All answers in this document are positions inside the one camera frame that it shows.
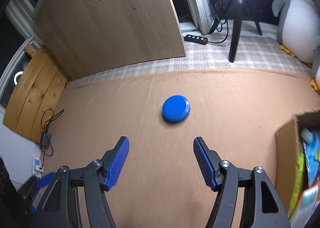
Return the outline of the white tissue pack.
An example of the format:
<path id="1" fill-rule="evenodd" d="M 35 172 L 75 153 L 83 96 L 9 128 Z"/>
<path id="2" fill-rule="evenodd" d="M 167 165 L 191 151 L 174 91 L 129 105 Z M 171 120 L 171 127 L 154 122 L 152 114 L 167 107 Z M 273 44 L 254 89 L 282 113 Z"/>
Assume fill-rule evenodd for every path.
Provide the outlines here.
<path id="1" fill-rule="evenodd" d="M 319 186 L 315 185 L 303 191 L 298 204 L 291 215 L 292 228 L 304 227 L 319 205 Z"/>

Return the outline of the pine plank headboard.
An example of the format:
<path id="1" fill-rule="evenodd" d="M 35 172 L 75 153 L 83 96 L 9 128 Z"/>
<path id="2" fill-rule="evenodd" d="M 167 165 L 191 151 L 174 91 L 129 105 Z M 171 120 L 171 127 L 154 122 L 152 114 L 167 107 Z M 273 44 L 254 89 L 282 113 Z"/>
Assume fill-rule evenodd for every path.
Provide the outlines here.
<path id="1" fill-rule="evenodd" d="M 67 79 L 46 46 L 34 50 L 9 99 L 3 124 L 39 143 L 44 124 L 52 117 Z"/>

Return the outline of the light wooden board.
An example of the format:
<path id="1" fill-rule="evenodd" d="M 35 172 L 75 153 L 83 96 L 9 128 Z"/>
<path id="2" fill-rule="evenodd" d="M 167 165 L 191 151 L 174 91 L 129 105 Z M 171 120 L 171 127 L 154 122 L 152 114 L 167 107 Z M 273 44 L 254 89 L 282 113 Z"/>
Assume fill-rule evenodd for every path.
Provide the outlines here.
<path id="1" fill-rule="evenodd" d="M 39 0 L 34 28 L 71 79 L 185 56 L 172 0 Z"/>

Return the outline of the black tripod stand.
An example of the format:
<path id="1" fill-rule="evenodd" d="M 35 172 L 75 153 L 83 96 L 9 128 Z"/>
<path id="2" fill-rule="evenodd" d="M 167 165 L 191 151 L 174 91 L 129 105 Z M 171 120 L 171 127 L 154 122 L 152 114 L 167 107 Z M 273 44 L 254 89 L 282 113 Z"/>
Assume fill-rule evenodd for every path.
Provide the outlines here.
<path id="1" fill-rule="evenodd" d="M 242 27 L 242 21 L 245 17 L 245 12 L 248 11 L 253 19 L 255 26 L 257 28 L 257 32 L 260 36 L 263 35 L 259 21 L 257 20 L 255 13 L 253 12 L 253 8 L 250 7 L 248 0 L 228 0 L 226 6 L 222 5 L 217 14 L 214 16 L 213 23 L 209 29 L 208 34 L 214 33 L 217 29 L 218 25 L 221 23 L 221 20 L 225 18 L 225 15 L 229 8 L 234 5 L 236 7 L 236 13 L 233 19 L 233 32 L 231 37 L 231 45 L 229 49 L 228 60 L 230 63 L 234 63 L 236 52 L 238 49 L 238 43 L 240 39 L 240 32 Z"/>

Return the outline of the green toothpaste tube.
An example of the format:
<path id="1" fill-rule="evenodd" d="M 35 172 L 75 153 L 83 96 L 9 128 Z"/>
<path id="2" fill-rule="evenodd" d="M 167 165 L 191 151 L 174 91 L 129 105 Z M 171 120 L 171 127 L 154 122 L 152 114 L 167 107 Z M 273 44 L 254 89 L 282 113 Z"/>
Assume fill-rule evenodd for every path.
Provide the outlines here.
<path id="1" fill-rule="evenodd" d="M 290 203 L 289 203 L 289 209 L 287 212 L 287 217 L 290 219 L 295 206 L 298 201 L 298 196 L 300 194 L 300 190 L 303 186 L 303 174 L 304 174 L 304 163 L 305 158 L 303 153 L 299 153 L 297 156 L 297 162 L 296 162 L 296 172 L 295 172 L 295 182 L 293 186 L 293 192 L 291 195 Z"/>

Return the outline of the black power strip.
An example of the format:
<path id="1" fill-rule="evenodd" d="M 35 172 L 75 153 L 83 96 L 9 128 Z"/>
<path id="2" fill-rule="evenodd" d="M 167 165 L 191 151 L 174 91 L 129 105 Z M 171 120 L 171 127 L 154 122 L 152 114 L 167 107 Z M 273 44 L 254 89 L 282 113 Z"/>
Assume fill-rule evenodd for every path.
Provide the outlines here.
<path id="1" fill-rule="evenodd" d="M 201 44 L 201 45 L 207 45 L 208 38 L 202 37 L 202 36 L 194 36 L 191 34 L 187 34 L 183 37 L 184 41 Z"/>

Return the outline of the white wall socket adapter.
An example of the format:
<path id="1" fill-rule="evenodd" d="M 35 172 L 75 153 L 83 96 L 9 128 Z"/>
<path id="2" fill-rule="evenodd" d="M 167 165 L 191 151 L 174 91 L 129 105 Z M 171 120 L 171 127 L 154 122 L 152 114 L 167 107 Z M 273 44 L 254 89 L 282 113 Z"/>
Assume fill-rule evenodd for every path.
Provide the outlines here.
<path id="1" fill-rule="evenodd" d="M 41 160 L 37 157 L 33 157 L 33 175 L 41 179 L 42 173 L 43 173 L 43 167 L 41 164 Z"/>

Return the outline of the blue round lid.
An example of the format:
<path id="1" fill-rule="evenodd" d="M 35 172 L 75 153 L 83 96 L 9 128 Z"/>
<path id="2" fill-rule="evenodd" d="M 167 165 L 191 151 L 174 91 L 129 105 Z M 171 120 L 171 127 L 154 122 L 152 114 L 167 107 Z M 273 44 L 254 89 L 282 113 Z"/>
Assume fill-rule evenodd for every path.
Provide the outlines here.
<path id="1" fill-rule="evenodd" d="M 190 114 L 190 102 L 182 95 L 173 95 L 165 100 L 162 116 L 170 123 L 184 121 Z"/>

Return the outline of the blue snack packet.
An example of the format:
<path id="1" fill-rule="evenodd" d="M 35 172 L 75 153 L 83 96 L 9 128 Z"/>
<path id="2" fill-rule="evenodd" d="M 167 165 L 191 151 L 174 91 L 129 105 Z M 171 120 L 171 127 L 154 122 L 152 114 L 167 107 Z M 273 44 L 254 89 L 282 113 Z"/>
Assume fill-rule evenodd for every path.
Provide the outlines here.
<path id="1" fill-rule="evenodd" d="M 300 134 L 303 139 L 308 186 L 311 187 L 319 182 L 319 136 L 316 131 L 306 128 Z"/>

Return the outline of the brown cardboard box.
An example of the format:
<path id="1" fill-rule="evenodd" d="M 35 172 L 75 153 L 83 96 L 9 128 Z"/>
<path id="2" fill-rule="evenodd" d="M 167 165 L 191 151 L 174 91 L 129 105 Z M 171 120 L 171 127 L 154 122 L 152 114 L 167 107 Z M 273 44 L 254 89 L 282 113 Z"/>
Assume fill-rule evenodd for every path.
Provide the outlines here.
<path id="1" fill-rule="evenodd" d="M 303 139 L 300 134 L 303 128 L 316 131 L 319 136 L 319 110 L 305 111 L 293 115 L 292 119 L 281 126 L 275 133 L 277 145 L 276 190 L 283 202 L 286 213 L 289 209 L 295 182 L 297 156 L 299 153 L 304 154 Z M 308 186 L 308 174 L 305 163 L 303 186 L 300 190 L 298 201 L 303 191 L 308 188 L 310 187 Z"/>

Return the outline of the small grey penguin plush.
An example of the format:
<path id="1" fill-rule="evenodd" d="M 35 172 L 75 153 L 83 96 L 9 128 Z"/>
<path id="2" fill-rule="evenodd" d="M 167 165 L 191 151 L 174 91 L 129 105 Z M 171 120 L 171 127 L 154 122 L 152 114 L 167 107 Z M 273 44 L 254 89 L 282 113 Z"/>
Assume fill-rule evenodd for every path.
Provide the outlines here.
<path id="1" fill-rule="evenodd" d="M 320 94 L 320 70 L 319 63 L 313 63 L 311 68 L 311 87 Z"/>

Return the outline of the large grey penguin plush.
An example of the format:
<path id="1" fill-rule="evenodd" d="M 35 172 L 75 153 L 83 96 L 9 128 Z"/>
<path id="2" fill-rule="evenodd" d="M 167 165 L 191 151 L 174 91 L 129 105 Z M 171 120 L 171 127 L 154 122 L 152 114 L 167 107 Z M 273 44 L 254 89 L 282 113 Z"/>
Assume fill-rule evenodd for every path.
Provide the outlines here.
<path id="1" fill-rule="evenodd" d="M 313 63 L 313 43 L 319 36 L 319 13 L 313 0 L 274 0 L 272 12 L 279 18 L 277 41 L 300 61 Z"/>

